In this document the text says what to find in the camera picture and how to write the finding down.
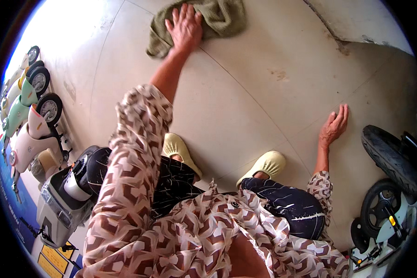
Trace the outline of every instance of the finger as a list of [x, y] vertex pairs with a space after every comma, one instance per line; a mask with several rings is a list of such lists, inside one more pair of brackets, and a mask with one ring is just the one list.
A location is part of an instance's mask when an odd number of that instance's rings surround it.
[[171, 33], [173, 30], [173, 26], [172, 26], [172, 23], [168, 19], [165, 20], [165, 26], [167, 27], [168, 32]]
[[173, 25], [176, 26], [176, 24], [178, 24], [179, 21], [179, 12], [177, 8], [173, 9]]
[[201, 12], [197, 12], [195, 14], [195, 21], [196, 21], [196, 23], [198, 25], [201, 25], [201, 22], [202, 22], [202, 14], [201, 14]]
[[181, 12], [179, 14], [179, 20], [180, 21], [184, 20], [186, 14], [187, 14], [187, 4], [183, 3], [181, 6]]
[[326, 124], [327, 125], [332, 124], [332, 122], [334, 121], [336, 116], [337, 116], [337, 114], [335, 112], [332, 112], [331, 114], [329, 114], [329, 117], [327, 118]]
[[187, 7], [187, 18], [188, 19], [193, 19], [195, 16], [195, 10], [193, 9], [193, 5], [189, 4], [189, 6]]
[[346, 130], [348, 116], [349, 116], [349, 106], [347, 104], [345, 104], [344, 105], [344, 112], [343, 112], [343, 120], [341, 121], [341, 126], [343, 128], [343, 131]]
[[340, 111], [338, 113], [338, 116], [334, 119], [334, 122], [333, 122], [334, 125], [339, 125], [341, 123], [341, 120], [343, 119], [343, 113], [344, 113], [343, 104], [340, 104]]

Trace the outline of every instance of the sleeve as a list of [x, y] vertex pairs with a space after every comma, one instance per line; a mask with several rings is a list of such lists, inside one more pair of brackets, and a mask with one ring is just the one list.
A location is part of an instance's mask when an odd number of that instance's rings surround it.
[[325, 215], [325, 227], [319, 240], [327, 241], [333, 245], [333, 241], [327, 235], [327, 228], [330, 225], [330, 214], [332, 213], [332, 182], [329, 180], [329, 172], [320, 171], [315, 173], [307, 184], [307, 192], [317, 198]]
[[116, 111], [118, 124], [109, 141], [108, 171], [91, 214], [84, 268], [77, 277], [108, 271], [117, 276], [122, 266], [136, 273], [137, 250], [153, 241], [145, 229], [150, 224], [150, 203], [172, 106], [156, 87], [143, 85], [128, 91]]

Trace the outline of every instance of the hand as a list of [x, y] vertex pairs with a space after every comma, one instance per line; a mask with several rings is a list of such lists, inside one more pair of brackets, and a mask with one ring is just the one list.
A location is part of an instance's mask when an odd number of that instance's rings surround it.
[[329, 149], [329, 145], [345, 132], [349, 115], [348, 105], [340, 104], [338, 116], [335, 112], [329, 115], [326, 123], [320, 130], [318, 146], [322, 149]]
[[193, 9], [193, 5], [182, 4], [180, 14], [173, 9], [173, 25], [165, 20], [165, 26], [172, 35], [174, 49], [190, 54], [198, 47], [202, 37], [202, 14]]

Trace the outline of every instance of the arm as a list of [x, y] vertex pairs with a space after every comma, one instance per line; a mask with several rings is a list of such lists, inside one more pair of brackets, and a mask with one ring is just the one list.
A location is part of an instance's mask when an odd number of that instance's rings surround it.
[[[174, 29], [188, 22], [179, 21]], [[118, 123], [109, 142], [108, 171], [85, 238], [84, 268], [76, 277], [117, 276], [128, 271], [146, 275], [147, 268], [138, 265], [136, 257], [152, 249], [157, 238], [155, 232], [146, 229], [159, 176], [161, 144], [172, 122], [171, 102], [188, 49], [193, 50], [193, 45], [183, 44], [185, 40], [175, 43], [177, 47], [150, 85], [131, 89], [116, 106]], [[143, 260], [152, 264], [154, 257], [149, 255]]]
[[150, 79], [150, 84], [158, 88], [171, 103], [182, 67], [190, 53], [198, 47], [202, 37], [202, 15], [200, 12], [195, 14], [192, 5], [184, 3], [180, 14], [176, 8], [172, 14], [173, 25], [168, 19], [165, 20], [165, 25], [172, 36], [174, 47]]
[[[311, 193], [320, 202], [325, 214], [325, 226], [329, 227], [330, 213], [332, 212], [332, 183], [329, 180], [329, 146], [345, 132], [349, 115], [347, 104], [340, 105], [338, 115], [332, 112], [320, 130], [318, 137], [317, 165], [314, 174], [307, 184], [307, 192]], [[332, 241], [327, 236], [326, 228], [320, 237], [321, 240]]]

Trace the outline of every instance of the floor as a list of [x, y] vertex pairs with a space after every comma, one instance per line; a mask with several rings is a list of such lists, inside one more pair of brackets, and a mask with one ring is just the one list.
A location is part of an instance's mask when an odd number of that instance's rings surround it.
[[[169, 2], [48, 0], [28, 25], [22, 41], [40, 47], [50, 70], [73, 159], [90, 145], [107, 145], [117, 124], [115, 104], [160, 64], [145, 49], [153, 14]], [[417, 133], [415, 59], [373, 44], [339, 50], [300, 0], [244, 3], [247, 30], [204, 42], [185, 65], [170, 131], [184, 139], [203, 171], [196, 184], [203, 189], [214, 178], [221, 191], [231, 191], [269, 150], [287, 159], [276, 180], [305, 189], [318, 131], [331, 111], [348, 103], [347, 131], [330, 151], [329, 235], [345, 250], [367, 189], [385, 176], [364, 151], [361, 129], [372, 124], [397, 136]]]

